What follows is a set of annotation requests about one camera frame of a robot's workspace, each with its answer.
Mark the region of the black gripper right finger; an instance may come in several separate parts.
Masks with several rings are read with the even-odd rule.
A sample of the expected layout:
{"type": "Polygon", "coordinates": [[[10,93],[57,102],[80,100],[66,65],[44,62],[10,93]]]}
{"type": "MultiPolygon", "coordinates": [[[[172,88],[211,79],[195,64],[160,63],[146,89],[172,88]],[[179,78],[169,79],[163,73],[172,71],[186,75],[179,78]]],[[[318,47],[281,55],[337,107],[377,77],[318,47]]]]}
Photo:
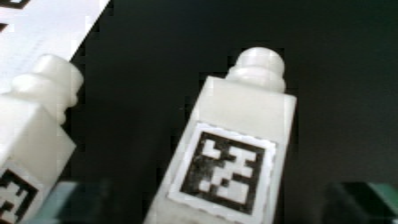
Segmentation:
{"type": "Polygon", "coordinates": [[[321,224],[398,224],[398,186],[332,183],[325,189],[321,224]]]}

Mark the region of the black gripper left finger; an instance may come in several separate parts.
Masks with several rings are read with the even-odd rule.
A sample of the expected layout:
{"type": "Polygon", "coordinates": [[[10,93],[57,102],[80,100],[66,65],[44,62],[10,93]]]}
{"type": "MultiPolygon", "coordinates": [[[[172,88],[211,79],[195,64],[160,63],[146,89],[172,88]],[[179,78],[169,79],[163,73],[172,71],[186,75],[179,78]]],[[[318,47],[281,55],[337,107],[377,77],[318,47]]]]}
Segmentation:
{"type": "Polygon", "coordinates": [[[35,216],[23,224],[108,224],[112,185],[106,181],[62,181],[35,216]]]}

